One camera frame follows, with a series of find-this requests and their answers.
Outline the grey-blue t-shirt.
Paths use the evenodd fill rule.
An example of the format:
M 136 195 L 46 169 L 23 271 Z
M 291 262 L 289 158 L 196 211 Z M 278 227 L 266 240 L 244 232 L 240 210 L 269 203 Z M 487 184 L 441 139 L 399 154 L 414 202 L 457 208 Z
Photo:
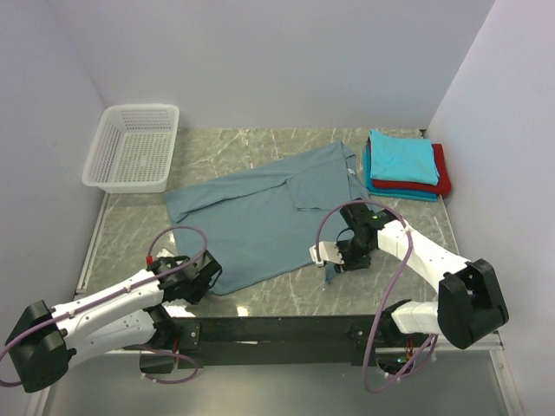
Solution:
M 311 264 L 315 240 L 346 224 L 330 210 L 368 197 L 356 155 L 342 142 L 236 172 L 165 196 L 180 255 L 206 246 L 222 266 L 211 292 L 231 294 Z

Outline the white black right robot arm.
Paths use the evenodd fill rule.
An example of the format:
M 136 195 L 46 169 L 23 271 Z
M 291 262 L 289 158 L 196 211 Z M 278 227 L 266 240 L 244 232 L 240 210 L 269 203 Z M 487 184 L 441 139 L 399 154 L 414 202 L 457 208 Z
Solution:
M 338 243 L 339 270 L 368 268 L 370 254 L 383 251 L 404 261 L 437 295 L 431 302 L 400 301 L 382 313 L 382 335 L 442 335 L 458 349 L 504 326 L 509 313 L 493 266 L 456 255 L 389 211 L 347 205 L 340 214 L 350 240 Z

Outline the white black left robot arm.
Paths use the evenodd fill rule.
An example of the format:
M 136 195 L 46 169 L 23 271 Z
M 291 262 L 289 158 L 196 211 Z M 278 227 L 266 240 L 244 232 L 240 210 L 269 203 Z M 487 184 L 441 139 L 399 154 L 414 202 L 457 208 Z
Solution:
M 91 296 L 55 307 L 43 301 L 30 304 L 1 352 L 10 357 L 19 377 L 15 386 L 38 392 L 70 368 L 120 348 L 178 348 L 180 330 L 166 303 L 198 303 L 221 273 L 221 265 L 208 252 L 195 259 L 160 257 Z

